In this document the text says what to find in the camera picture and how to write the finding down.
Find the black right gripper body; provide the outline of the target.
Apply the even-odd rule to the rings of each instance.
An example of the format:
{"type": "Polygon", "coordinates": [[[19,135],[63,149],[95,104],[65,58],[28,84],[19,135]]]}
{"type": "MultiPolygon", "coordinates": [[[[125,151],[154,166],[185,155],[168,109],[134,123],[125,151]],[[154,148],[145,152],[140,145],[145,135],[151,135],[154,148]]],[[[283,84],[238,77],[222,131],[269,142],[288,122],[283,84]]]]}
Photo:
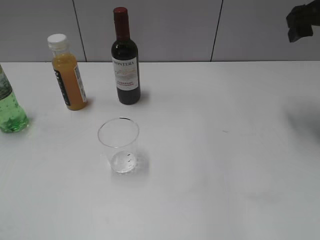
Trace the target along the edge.
{"type": "Polygon", "coordinates": [[[294,43],[301,38],[314,35],[312,26],[320,25],[320,1],[295,6],[286,17],[288,39],[294,43]]]}

